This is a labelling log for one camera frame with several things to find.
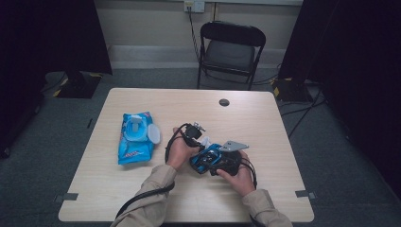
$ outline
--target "electrical outlet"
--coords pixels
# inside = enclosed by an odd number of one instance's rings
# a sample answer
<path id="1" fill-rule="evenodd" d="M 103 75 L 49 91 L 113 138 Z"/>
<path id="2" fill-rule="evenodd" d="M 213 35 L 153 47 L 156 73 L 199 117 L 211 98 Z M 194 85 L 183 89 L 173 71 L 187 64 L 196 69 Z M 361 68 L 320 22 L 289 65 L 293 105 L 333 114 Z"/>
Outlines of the electrical outlet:
<path id="1" fill-rule="evenodd" d="M 195 12 L 194 5 L 194 1 L 183 1 L 183 11 L 189 11 L 188 8 L 190 8 L 192 12 Z"/>
<path id="2" fill-rule="evenodd" d="M 195 12 L 204 12 L 204 2 L 195 1 L 193 9 L 195 9 L 195 10 L 193 10 Z"/>

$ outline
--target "chair leg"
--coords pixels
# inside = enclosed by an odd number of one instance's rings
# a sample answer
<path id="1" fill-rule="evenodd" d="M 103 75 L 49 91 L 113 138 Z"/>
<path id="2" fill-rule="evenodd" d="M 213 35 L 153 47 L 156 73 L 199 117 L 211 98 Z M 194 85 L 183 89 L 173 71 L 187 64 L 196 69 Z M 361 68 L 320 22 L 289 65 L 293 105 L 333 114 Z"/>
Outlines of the chair leg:
<path id="1" fill-rule="evenodd" d="M 247 79 L 247 81 L 249 81 L 248 82 L 248 91 L 251 91 L 251 87 L 252 87 L 252 84 L 253 84 L 253 78 L 254 78 L 254 73 L 250 77 L 248 77 L 248 79 Z"/>
<path id="2" fill-rule="evenodd" d="M 200 89 L 201 86 L 201 65 L 198 68 L 198 83 L 197 83 L 197 89 Z"/>

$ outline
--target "hand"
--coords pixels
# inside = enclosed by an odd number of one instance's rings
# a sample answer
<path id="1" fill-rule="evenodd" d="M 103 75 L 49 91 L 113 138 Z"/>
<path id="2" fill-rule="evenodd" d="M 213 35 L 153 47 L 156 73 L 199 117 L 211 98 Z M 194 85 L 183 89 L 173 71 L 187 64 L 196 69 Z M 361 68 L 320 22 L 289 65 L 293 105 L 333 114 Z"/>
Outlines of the hand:
<path id="1" fill-rule="evenodd" d="M 192 155 L 197 154 L 198 152 L 199 148 L 191 148 L 185 143 L 183 138 L 177 138 L 171 145 L 166 164 L 178 171 L 184 163 L 189 162 L 189 158 Z"/>
<path id="2" fill-rule="evenodd" d="M 248 155 L 240 150 L 242 158 L 249 160 Z M 249 193 L 256 190 L 253 186 L 253 179 L 251 175 L 251 171 L 244 165 L 240 165 L 238 169 L 238 173 L 235 176 L 231 176 L 229 173 L 222 169 L 218 169 L 218 175 L 224 178 L 228 183 L 230 183 L 231 187 L 241 196 L 244 197 Z"/>

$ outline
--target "wet wipes package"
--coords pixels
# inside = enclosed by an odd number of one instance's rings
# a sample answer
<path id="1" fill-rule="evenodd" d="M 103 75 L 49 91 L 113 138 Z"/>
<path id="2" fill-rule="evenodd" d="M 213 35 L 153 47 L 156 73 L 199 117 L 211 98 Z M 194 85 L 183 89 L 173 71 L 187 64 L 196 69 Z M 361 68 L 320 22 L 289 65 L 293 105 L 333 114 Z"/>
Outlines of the wet wipes package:
<path id="1" fill-rule="evenodd" d="M 124 113 L 118 147 L 120 165 L 149 161 L 153 146 L 159 143 L 160 131 L 149 112 Z"/>

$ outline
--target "wooden table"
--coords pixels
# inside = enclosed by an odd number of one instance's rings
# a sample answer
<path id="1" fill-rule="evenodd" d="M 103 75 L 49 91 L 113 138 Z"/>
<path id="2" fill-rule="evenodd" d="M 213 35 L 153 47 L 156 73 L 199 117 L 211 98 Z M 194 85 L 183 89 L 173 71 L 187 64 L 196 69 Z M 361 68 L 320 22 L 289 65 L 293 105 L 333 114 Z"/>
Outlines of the wooden table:
<path id="1" fill-rule="evenodd" d="M 230 105 L 219 101 L 226 98 Z M 162 133 L 147 163 L 117 164 L 123 114 L 150 112 Z M 173 127 L 199 122 L 213 143 L 247 144 L 258 188 L 270 191 L 274 205 L 291 221 L 309 222 L 314 214 L 288 137 L 271 93 L 249 91 L 114 88 L 109 92 L 68 193 L 62 221 L 113 221 L 120 207 L 139 190 L 154 166 L 164 163 Z M 250 222 L 240 197 L 219 176 L 200 175 L 189 165 L 170 192 L 166 222 Z"/>

